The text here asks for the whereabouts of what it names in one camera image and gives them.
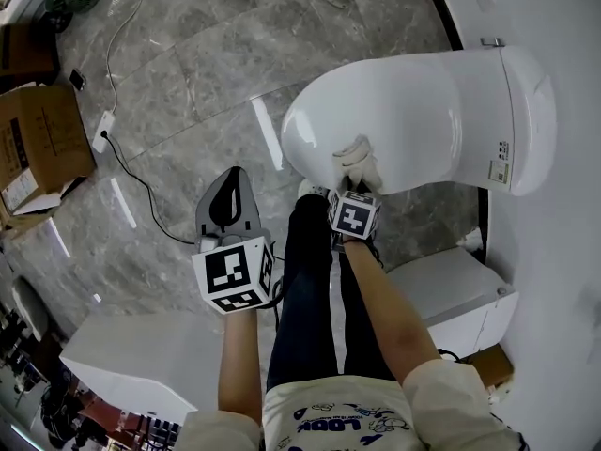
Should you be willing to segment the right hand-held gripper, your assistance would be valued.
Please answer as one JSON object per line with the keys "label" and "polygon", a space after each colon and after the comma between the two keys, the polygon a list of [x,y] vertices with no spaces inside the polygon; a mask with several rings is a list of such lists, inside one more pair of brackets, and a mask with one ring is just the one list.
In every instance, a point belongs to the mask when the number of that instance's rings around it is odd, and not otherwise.
{"label": "right hand-held gripper", "polygon": [[332,249],[344,253],[344,240],[371,241],[378,228],[380,201],[371,194],[334,190],[329,195],[328,221]]}

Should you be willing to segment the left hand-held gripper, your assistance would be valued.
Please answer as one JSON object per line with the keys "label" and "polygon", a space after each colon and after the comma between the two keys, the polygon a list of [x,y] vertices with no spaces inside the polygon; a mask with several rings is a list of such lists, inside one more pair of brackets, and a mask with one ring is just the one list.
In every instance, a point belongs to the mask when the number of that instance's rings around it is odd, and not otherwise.
{"label": "left hand-held gripper", "polygon": [[208,186],[195,223],[199,250],[192,261],[203,300],[222,315],[267,306],[275,261],[270,233],[261,228],[220,235],[233,225],[260,227],[251,180],[242,167],[230,167]]}

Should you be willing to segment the white wiping cloth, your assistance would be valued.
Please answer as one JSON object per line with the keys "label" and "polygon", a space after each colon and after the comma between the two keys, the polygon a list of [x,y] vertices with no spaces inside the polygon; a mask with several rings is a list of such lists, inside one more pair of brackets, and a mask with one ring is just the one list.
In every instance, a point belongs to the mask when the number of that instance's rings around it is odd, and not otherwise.
{"label": "white wiping cloth", "polygon": [[361,185],[369,192],[379,192],[382,188],[377,159],[365,135],[358,135],[349,146],[334,152],[332,161],[343,179],[349,182],[350,190],[357,191]]}

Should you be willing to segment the white toilet lid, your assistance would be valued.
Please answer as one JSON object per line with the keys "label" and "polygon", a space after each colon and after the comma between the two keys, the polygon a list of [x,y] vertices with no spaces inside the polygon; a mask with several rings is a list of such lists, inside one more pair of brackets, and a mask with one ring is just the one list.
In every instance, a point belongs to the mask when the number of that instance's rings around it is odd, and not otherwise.
{"label": "white toilet lid", "polygon": [[293,100],[282,124],[285,156],[303,176],[335,187],[332,154],[365,135],[380,194],[452,179],[461,149],[455,80],[433,54],[369,59],[331,70]]}

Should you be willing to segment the person's left forearm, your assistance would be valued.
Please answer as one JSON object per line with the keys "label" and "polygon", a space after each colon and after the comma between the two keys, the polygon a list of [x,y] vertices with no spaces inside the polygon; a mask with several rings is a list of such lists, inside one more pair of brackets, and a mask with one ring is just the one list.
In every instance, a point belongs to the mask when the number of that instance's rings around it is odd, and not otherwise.
{"label": "person's left forearm", "polygon": [[218,409],[262,424],[262,387],[254,309],[225,316]]}

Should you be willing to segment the white toilet with tank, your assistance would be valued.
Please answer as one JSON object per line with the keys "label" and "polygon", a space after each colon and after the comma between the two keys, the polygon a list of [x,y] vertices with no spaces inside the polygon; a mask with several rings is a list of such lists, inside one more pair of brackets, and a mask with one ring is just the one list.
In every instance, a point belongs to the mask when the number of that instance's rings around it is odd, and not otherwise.
{"label": "white toilet with tank", "polygon": [[459,92],[461,149],[446,181],[515,196],[536,190],[552,166],[558,124],[550,77],[532,54],[516,46],[425,54]]}

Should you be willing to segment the person's left white shoe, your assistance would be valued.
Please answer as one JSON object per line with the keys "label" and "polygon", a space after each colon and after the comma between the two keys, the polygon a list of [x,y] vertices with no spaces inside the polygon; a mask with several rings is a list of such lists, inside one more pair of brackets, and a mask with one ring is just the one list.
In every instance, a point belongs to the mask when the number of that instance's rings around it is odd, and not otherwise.
{"label": "person's left white shoe", "polygon": [[309,179],[304,179],[298,189],[298,199],[307,195],[318,195],[327,198],[330,193],[328,188],[315,185]]}

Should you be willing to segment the person's dark trousers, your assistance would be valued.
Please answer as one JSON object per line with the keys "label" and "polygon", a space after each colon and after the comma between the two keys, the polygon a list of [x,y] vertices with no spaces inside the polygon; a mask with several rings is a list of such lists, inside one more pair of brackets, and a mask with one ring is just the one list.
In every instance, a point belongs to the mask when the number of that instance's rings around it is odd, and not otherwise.
{"label": "person's dark trousers", "polygon": [[[276,333],[267,389],[292,382],[338,377],[331,328],[330,274],[333,260],[329,202],[319,194],[297,200],[285,246],[283,312]],[[394,381],[385,364],[347,257],[339,256],[345,309],[346,359],[350,376]]]}

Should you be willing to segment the white cabinet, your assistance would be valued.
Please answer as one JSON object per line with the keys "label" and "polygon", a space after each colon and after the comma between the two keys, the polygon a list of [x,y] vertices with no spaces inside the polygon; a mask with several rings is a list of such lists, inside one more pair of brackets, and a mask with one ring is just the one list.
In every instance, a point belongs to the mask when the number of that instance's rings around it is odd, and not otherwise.
{"label": "white cabinet", "polygon": [[500,343],[519,294],[462,247],[388,272],[420,314],[437,348],[465,358]]}

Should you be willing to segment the white power strip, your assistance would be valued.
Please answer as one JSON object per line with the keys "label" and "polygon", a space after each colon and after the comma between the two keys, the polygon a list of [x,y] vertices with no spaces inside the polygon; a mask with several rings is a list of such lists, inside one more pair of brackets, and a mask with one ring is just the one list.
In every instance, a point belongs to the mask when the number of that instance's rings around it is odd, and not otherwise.
{"label": "white power strip", "polygon": [[115,115],[113,112],[105,110],[102,113],[99,125],[97,127],[92,148],[99,154],[102,154],[107,147],[108,137],[115,125]]}

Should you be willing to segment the glossy white fixture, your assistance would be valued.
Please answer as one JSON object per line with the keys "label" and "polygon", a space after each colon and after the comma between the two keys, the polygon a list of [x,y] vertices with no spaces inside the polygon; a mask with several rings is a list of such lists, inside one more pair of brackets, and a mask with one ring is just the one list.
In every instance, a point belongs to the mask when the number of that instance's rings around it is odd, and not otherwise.
{"label": "glossy white fixture", "polygon": [[217,409],[222,344],[188,311],[91,315],[60,359],[108,404],[181,425],[189,412]]}

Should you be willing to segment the large open cardboard box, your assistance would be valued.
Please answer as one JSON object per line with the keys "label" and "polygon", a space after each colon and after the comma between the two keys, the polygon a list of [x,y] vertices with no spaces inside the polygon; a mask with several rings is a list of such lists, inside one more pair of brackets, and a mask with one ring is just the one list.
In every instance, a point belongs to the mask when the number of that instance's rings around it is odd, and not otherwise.
{"label": "large open cardboard box", "polygon": [[95,168],[71,87],[0,95],[0,202],[10,216],[59,205],[68,186]]}

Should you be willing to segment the wooden counter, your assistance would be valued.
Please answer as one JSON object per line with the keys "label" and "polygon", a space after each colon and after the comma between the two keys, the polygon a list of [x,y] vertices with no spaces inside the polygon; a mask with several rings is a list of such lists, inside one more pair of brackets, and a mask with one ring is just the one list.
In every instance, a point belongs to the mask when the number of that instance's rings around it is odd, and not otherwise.
{"label": "wooden counter", "polygon": [[467,358],[485,388],[499,387],[514,376],[514,367],[500,344],[480,350]]}

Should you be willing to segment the closed cardboard box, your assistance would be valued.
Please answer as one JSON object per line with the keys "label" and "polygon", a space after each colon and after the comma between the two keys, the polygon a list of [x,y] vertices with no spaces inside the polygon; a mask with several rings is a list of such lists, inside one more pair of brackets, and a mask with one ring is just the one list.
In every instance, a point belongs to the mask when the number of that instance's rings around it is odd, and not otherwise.
{"label": "closed cardboard box", "polygon": [[25,84],[52,85],[59,72],[54,31],[40,23],[0,25],[0,94]]}

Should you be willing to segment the small black bin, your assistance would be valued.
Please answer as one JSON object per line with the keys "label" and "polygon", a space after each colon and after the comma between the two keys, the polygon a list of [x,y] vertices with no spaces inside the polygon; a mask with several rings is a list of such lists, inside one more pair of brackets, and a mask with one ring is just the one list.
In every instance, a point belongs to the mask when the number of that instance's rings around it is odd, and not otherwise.
{"label": "small black bin", "polygon": [[72,12],[46,11],[39,19],[39,24],[48,31],[61,34],[69,27],[72,18]]}

